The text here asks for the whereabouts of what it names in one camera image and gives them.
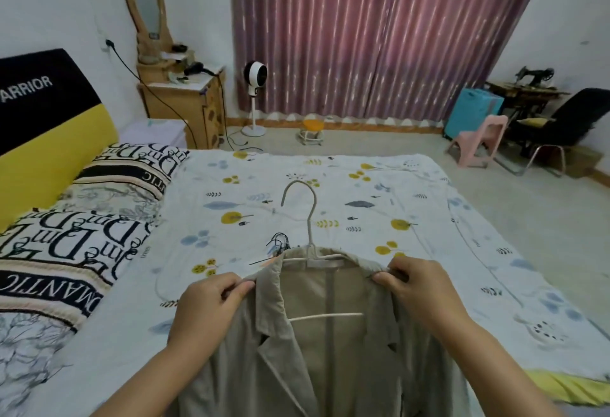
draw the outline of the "text-printed pillowcase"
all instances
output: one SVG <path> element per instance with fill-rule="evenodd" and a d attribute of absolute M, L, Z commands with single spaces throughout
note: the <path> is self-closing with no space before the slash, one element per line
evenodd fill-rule
<path fill-rule="evenodd" d="M 149 236 L 119 215 L 34 210 L 0 234 L 0 312 L 41 314 L 76 331 Z"/>
<path fill-rule="evenodd" d="M 59 197 L 57 210 L 95 210 L 156 221 L 165 188 L 190 152 L 162 144 L 112 144 Z"/>

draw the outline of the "hand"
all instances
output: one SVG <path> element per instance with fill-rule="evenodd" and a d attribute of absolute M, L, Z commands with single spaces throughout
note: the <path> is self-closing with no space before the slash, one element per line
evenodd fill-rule
<path fill-rule="evenodd" d="M 409 276 L 401 282 L 388 272 L 378 272 L 373 280 L 391 290 L 407 311 L 441 342 L 451 328 L 470 325 L 466 308 L 449 275 L 438 261 L 394 257 L 390 268 Z"/>
<path fill-rule="evenodd" d="M 205 362 L 225 337 L 241 301 L 254 287 L 251 280 L 240 282 L 237 274 L 229 272 L 189 285 L 178 301 L 168 348 L 189 351 L 193 360 Z M 233 290 L 223 300 L 223 292 L 231 287 Z"/>

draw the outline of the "white standing fan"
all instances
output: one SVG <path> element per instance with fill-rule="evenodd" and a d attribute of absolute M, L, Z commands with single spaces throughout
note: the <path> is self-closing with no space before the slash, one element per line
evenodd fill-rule
<path fill-rule="evenodd" d="M 262 88 L 267 81 L 267 67 L 257 61 L 248 62 L 246 67 L 244 67 L 243 77 L 246 80 L 246 84 L 248 84 L 248 96 L 252 103 L 250 113 L 252 125 L 242 128 L 241 134 L 251 138 L 258 138 L 259 136 L 264 135 L 267 130 L 265 127 L 256 124 L 254 98 L 258 95 L 259 88 Z"/>

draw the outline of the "striped curtain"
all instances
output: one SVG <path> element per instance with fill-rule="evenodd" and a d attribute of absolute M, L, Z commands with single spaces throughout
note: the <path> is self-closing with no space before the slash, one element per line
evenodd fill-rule
<path fill-rule="evenodd" d="M 265 112 L 439 121 L 528 1 L 233 0 L 235 65 L 268 66 Z"/>

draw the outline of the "pink plastic chair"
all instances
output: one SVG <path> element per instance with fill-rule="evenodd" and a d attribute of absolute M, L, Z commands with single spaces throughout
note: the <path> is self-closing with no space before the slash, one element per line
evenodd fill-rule
<path fill-rule="evenodd" d="M 508 117 L 506 115 L 488 115 L 477 131 L 461 131 L 449 144 L 445 152 L 449 152 L 453 144 L 457 144 L 460 148 L 458 166 L 482 166 L 487 168 L 498 151 L 499 142 L 504 136 L 507 124 Z M 487 157 L 475 156 L 481 144 L 484 144 L 487 149 Z"/>

